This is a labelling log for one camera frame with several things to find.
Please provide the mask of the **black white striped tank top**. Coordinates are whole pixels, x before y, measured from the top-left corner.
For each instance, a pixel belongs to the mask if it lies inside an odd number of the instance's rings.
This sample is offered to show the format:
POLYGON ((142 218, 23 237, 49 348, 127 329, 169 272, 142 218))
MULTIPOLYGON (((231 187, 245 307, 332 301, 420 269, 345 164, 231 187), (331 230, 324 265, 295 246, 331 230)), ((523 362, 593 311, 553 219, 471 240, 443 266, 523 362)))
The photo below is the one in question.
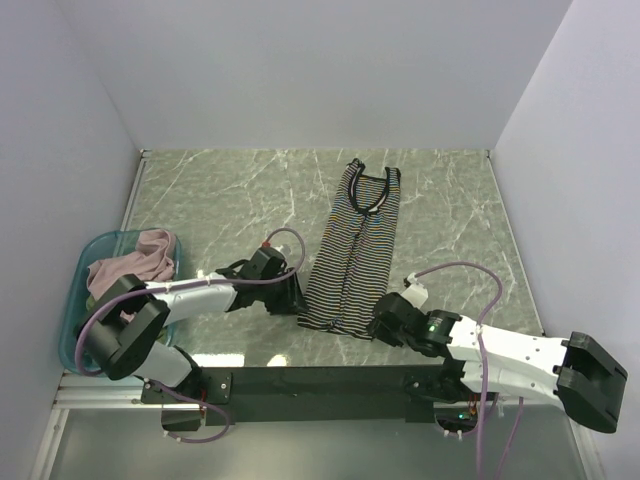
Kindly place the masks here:
POLYGON ((339 181, 304 293, 306 329, 369 340, 376 302, 386 293, 401 203, 401 172, 365 173, 353 159, 339 181))

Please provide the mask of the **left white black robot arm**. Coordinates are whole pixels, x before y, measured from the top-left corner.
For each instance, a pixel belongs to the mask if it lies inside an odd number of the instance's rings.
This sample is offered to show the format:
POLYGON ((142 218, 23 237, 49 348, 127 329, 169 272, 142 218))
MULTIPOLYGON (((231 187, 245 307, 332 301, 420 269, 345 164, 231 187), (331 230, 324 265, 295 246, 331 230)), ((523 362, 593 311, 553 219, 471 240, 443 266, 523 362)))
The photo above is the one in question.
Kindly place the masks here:
POLYGON ((75 328, 76 359, 88 355, 95 363, 87 375, 158 381, 176 401, 189 401, 199 392, 200 367, 183 349, 159 342, 161 331, 200 314, 233 312, 256 302, 270 315, 305 313, 297 270, 281 251, 264 244, 249 259, 193 279, 144 282, 124 275, 75 328))

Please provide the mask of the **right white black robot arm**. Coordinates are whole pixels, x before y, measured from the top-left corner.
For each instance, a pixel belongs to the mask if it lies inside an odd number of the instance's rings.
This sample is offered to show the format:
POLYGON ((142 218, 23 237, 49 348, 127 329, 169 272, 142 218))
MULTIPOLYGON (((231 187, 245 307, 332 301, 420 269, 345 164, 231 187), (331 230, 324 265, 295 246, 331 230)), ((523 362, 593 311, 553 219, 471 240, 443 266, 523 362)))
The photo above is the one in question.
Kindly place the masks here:
POLYGON ((367 331, 388 345, 442 359, 431 373, 407 380, 419 398, 521 397, 555 406, 593 431, 617 430, 628 373, 588 334, 563 339, 479 326, 453 312, 424 313, 398 293, 376 303, 367 331))

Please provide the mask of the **pink tank top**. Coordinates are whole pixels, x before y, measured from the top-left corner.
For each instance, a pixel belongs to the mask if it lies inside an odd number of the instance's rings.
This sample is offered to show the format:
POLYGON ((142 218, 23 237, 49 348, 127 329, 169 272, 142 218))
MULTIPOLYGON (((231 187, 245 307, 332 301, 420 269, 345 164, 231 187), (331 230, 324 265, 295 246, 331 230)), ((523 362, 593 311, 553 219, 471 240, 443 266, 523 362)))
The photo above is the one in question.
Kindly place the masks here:
POLYGON ((136 275, 141 281, 165 282, 174 277, 175 234, 164 229, 142 231, 134 251, 93 262, 88 267, 87 289, 98 300, 121 276, 136 275))

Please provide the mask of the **green tank top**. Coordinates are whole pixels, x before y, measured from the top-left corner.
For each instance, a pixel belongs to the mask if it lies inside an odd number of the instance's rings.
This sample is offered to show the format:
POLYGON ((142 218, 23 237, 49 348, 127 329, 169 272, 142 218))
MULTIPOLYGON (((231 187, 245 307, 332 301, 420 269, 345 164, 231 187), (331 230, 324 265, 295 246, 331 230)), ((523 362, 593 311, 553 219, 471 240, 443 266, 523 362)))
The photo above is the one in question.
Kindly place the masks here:
POLYGON ((85 302, 86 311, 90 312, 96 309, 98 306, 99 302, 92 295, 90 295, 85 302))

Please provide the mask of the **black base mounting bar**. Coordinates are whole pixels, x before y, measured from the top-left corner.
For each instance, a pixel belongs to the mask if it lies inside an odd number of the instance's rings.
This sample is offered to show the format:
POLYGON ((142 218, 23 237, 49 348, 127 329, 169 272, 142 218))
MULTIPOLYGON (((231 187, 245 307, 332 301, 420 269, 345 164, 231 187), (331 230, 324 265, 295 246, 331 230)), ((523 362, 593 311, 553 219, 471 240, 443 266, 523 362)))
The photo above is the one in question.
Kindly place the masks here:
POLYGON ((224 410, 233 424, 403 419, 433 423, 443 404, 480 399, 441 365, 209 367, 176 391, 224 410))

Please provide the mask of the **teal plastic laundry basket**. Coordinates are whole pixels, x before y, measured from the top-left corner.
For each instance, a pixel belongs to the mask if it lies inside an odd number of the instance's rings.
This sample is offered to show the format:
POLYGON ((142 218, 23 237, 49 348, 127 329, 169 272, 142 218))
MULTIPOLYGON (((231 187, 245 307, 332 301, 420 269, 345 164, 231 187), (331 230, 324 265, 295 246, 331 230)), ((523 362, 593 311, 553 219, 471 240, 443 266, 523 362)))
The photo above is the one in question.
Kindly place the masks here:
MULTIPOLYGON (((85 302, 91 295, 87 289, 88 267, 97 260, 133 252, 142 231, 145 230, 107 232, 92 240, 82 251, 69 288, 59 340, 59 357, 66 369, 72 372, 77 371, 74 359, 77 337, 75 330, 84 322, 88 313, 85 307, 85 302)), ((181 244, 177 238, 174 254, 176 271, 171 280, 176 280, 179 276, 181 258, 181 244)))

